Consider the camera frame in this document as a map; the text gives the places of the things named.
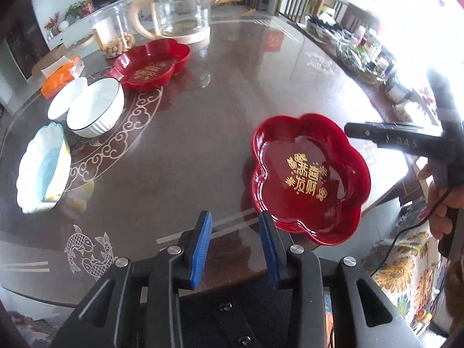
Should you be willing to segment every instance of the glass kettle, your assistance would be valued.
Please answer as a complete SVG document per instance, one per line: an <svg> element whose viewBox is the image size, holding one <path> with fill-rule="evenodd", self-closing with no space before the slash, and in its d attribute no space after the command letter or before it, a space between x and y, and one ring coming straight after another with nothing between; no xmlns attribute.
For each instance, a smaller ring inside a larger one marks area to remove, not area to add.
<svg viewBox="0 0 464 348"><path fill-rule="evenodd" d="M151 5L155 32L145 29L140 22L140 10ZM142 0L129 7L134 28L149 39L173 38L179 43L197 43L210 33L211 0Z"/></svg>

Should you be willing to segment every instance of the orange package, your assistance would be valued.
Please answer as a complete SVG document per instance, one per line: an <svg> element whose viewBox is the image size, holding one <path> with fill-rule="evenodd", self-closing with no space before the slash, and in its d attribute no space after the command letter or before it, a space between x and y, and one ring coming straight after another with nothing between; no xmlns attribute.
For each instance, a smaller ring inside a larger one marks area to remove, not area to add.
<svg viewBox="0 0 464 348"><path fill-rule="evenodd" d="M83 68L82 60L79 56L71 56L70 62L59 67L50 77L48 77L42 88L41 93L47 99L53 99L64 86L79 77Z"/></svg>

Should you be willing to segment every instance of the red flower-shaped bowl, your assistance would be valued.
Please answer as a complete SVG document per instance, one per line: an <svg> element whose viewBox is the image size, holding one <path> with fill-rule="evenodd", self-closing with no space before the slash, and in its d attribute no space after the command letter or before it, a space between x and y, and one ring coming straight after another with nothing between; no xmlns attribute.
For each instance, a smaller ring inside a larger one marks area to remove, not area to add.
<svg viewBox="0 0 464 348"><path fill-rule="evenodd" d="M337 124L316 113L274 116L256 129L251 146L253 202L271 213L277 228L323 245L354 234L371 178Z"/></svg>
<svg viewBox="0 0 464 348"><path fill-rule="evenodd" d="M108 77L123 86L146 92L165 85L173 75L184 69L190 47L175 39L158 39L134 47L116 60Z"/></svg>

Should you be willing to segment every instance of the glass tabletop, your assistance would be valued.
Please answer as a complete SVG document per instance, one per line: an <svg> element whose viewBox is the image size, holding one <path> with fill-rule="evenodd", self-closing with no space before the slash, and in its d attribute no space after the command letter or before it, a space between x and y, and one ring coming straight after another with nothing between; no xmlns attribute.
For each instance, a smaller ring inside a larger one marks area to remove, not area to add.
<svg viewBox="0 0 464 348"><path fill-rule="evenodd" d="M108 65L84 59L89 83ZM0 281L19 294L77 304L116 257L139 260L176 243L199 213L213 215L200 290L265 270L251 201L254 129L273 115L320 113L339 126L379 122L366 95L324 52L277 17L222 19L192 46L185 70L148 93L125 92L115 127L94 139L67 132L66 192L45 213L16 203L19 161L48 124L50 102L36 93L13 117L0 158ZM351 140L372 189L363 211L406 174L401 153ZM88 245L78 244L89 239ZM305 236L296 240L314 248Z"/></svg>

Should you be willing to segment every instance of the scalloped dish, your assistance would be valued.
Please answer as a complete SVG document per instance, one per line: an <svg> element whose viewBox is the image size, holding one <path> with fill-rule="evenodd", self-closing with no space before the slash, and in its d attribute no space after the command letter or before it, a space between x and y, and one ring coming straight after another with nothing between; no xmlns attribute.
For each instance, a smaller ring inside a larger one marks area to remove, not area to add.
<svg viewBox="0 0 464 348"><path fill-rule="evenodd" d="M23 213L52 209L66 188L71 153L63 127L43 126L27 145L16 180L17 202Z"/></svg>
<svg viewBox="0 0 464 348"><path fill-rule="evenodd" d="M190 57L190 47L175 39L157 39L122 54L108 77L123 86L147 92L169 82L184 69Z"/></svg>
<svg viewBox="0 0 464 348"><path fill-rule="evenodd" d="M337 124L316 113L274 116L255 130L251 146L253 202L271 213L277 228L321 245L354 234L371 178Z"/></svg>

